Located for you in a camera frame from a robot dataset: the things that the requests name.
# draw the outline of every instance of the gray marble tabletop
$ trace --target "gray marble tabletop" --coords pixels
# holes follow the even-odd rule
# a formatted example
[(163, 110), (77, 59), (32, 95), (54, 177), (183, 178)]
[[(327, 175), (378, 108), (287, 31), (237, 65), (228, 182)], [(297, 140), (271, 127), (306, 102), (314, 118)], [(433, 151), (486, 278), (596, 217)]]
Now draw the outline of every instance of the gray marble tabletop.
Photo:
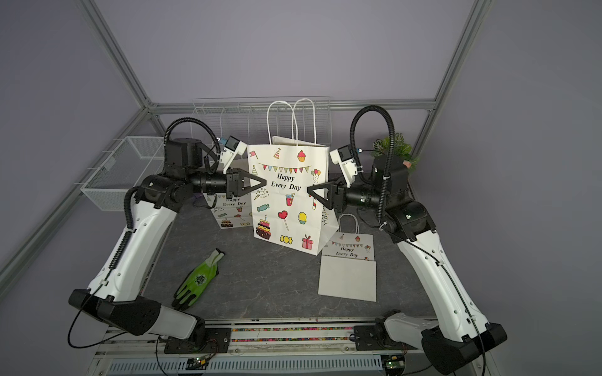
[[(366, 220), (374, 217), (366, 214)], [(343, 230), (353, 232), (352, 218), (341, 221)], [(170, 307), (184, 277), (218, 248), (226, 254), (219, 275), (186, 311), (190, 314), (205, 319), (374, 317), (400, 309), (410, 316), (434, 316), (416, 272), (389, 236), (361, 221), (360, 233), (374, 235), (375, 303), (318, 295), (320, 255), (256, 239), (252, 227), (220, 230), (209, 210), (189, 201), (172, 225), (143, 295)]]

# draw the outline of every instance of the cake illustration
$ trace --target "cake illustration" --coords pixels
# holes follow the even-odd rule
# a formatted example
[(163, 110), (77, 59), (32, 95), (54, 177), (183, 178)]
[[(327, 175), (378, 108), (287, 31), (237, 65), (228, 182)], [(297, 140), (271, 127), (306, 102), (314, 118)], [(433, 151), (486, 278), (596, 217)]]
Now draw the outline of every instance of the cake illustration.
[(270, 223), (268, 221), (259, 220), (259, 224), (257, 225), (255, 232), (257, 235), (266, 240), (270, 239), (270, 236), (272, 235), (270, 232)]

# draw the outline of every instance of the wire rack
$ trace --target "wire rack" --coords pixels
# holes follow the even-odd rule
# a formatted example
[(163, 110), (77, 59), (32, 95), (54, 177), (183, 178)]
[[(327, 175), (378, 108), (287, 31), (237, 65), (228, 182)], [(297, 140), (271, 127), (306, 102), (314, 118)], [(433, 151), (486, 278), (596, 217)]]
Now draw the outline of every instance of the wire rack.
[(162, 137), (126, 137), (81, 191), (102, 211), (123, 211), (128, 189), (163, 169), (163, 151)]
[[(220, 138), (234, 136), (247, 144), (267, 144), (267, 109), (273, 102), (206, 102), (203, 99), (193, 101), (193, 117), (205, 122)], [(299, 140), (314, 142), (314, 118), (309, 102), (300, 102), (295, 108)], [(270, 110), (270, 132), (272, 136), (291, 137), (293, 135), (292, 111), (281, 103)], [(321, 99), (315, 107), (315, 128), (317, 143), (330, 146), (332, 141), (332, 122), (330, 104)]]

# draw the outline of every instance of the glove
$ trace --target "glove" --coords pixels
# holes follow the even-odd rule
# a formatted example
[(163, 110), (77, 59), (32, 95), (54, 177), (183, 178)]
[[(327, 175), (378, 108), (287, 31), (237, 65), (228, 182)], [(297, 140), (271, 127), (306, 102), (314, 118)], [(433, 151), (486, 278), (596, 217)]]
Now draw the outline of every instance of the glove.
[(217, 262), (223, 256), (224, 253), (216, 249), (207, 260), (188, 273), (182, 285), (173, 294), (172, 307), (174, 309), (185, 310), (196, 302), (209, 282), (218, 274)]

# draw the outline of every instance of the balloon illustration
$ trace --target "balloon illustration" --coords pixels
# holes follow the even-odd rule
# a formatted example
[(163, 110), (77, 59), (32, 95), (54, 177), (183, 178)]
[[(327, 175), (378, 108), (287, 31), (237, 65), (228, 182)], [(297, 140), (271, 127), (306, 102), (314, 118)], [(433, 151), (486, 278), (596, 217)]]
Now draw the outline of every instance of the balloon illustration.
[(284, 226), (286, 226), (287, 230), (288, 230), (288, 224), (287, 224), (287, 219), (286, 219), (287, 215), (288, 215), (288, 212), (286, 210), (283, 210), (278, 213), (278, 217), (281, 218), (282, 220), (284, 220)]
[(322, 171), (318, 170), (317, 168), (311, 170), (311, 174), (314, 177), (314, 183), (318, 182), (318, 177), (320, 176), (321, 173), (322, 173)]

